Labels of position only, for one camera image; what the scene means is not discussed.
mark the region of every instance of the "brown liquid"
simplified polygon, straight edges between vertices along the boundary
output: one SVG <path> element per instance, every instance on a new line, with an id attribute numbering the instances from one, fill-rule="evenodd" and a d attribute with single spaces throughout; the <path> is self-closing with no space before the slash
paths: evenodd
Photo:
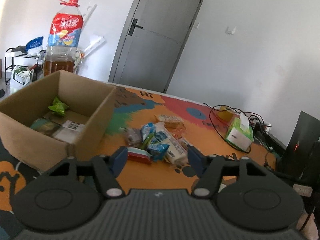
<path id="1" fill-rule="evenodd" d="M 49 61 L 44 62 L 44 76 L 47 76 L 58 70 L 73 72 L 74 61 Z"/>

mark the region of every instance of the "circular pad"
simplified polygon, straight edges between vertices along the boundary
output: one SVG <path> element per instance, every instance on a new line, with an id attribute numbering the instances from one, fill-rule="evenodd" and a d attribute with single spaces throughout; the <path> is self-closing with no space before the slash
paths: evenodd
<path id="1" fill-rule="evenodd" d="M 217 207 L 222 215 L 254 231 L 276 231 L 296 223 L 303 209 L 302 198 L 280 180 L 253 177 L 240 179 L 218 194 Z"/>
<path id="2" fill-rule="evenodd" d="M 13 198 L 13 212 L 25 226 L 64 231 L 88 221 L 98 210 L 95 190 L 66 176 L 39 177 Z"/>

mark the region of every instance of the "cardboard box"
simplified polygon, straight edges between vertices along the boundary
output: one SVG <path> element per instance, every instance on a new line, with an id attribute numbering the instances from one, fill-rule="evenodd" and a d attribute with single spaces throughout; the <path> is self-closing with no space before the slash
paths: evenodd
<path id="1" fill-rule="evenodd" d="M 0 137 L 9 153 L 27 165 L 46 171 L 67 156 L 94 156 L 112 117 L 116 87 L 70 72 L 55 72 L 0 102 Z M 63 118 L 85 124 L 74 143 L 58 141 L 29 128 L 48 114 L 55 96 L 69 109 Z"/>
<path id="2" fill-rule="evenodd" d="M 236 117 L 229 126 L 226 134 L 226 141 L 233 146 L 246 151 L 253 142 L 252 127 L 249 126 L 247 130 L 243 131 L 240 127 L 240 119 Z"/>

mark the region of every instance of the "door frame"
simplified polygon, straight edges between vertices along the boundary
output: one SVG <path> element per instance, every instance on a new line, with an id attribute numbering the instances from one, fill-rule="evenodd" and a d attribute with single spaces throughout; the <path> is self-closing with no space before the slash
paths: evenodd
<path id="1" fill-rule="evenodd" d="M 112 63 L 112 66 L 111 66 L 108 82 L 114 82 L 114 79 L 115 79 L 115 76 L 116 76 L 116 70 L 117 70 L 117 67 L 118 67 L 118 64 L 119 64 L 119 60 L 120 60 L 120 56 L 121 56 L 121 53 L 122 53 L 122 49 L 124 47 L 124 42 L 125 42 L 125 39 L 127 38 L 127 34 L 129 32 L 129 28 L 130 28 L 130 25 L 131 25 L 131 23 L 133 21 L 133 17 L 134 17 L 134 14 L 136 12 L 136 9 L 137 9 L 137 7 L 139 5 L 139 2 L 140 2 L 140 0 L 133 0 L 133 3 L 132 3 L 131 8 L 129 10 L 127 19 L 126 19 L 126 21 L 124 23 L 124 27 L 122 29 L 122 33 L 121 33 L 121 36 L 120 36 L 120 39 L 119 39 L 118 46 L 117 46 L 117 49 L 116 49 L 115 57 L 113 59 L 113 63 Z M 167 81 L 167 83 L 165 85 L 163 93 L 166 93 L 166 91 L 168 89 L 168 86 L 169 86 L 170 81 L 172 79 L 172 76 L 173 76 L 173 74 L 174 74 L 174 72 L 176 70 L 176 67 L 177 67 L 178 62 L 180 60 L 182 51 L 183 51 L 183 49 L 185 47 L 185 44 L 187 43 L 187 40 L 189 38 L 190 32 L 191 32 L 191 30 L 193 28 L 193 25 L 195 23 L 196 17 L 198 16 L 198 13 L 199 13 L 199 10 L 200 10 L 200 7 L 201 7 L 202 3 L 203 3 L 203 0 L 201 0 L 201 2 L 198 4 L 197 10 L 195 12 L 195 15 L 192 18 L 192 22 L 190 24 L 190 28 L 188 29 L 187 34 L 186 34 L 186 36 L 185 36 L 185 38 L 183 40 L 182 46 L 180 48 L 180 51 L 179 51 L 178 56 L 176 58 L 176 61 L 175 61 L 174 65 L 173 65 L 173 68 L 171 70 L 169 79 L 168 79 L 168 81 Z"/>

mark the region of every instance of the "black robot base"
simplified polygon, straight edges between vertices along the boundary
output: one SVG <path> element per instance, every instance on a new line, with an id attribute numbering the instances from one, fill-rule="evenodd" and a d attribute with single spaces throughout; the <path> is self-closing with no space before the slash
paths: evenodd
<path id="1" fill-rule="evenodd" d="M 12 207 L 26 227 L 16 240 L 304 239 L 295 229 L 301 197 L 250 158 L 231 161 L 196 148 L 188 150 L 200 178 L 185 189 L 131 189 L 116 177 L 127 148 L 88 162 L 67 159 L 15 195 Z M 96 190 L 77 180 L 93 176 Z M 237 181 L 219 193 L 223 176 Z"/>

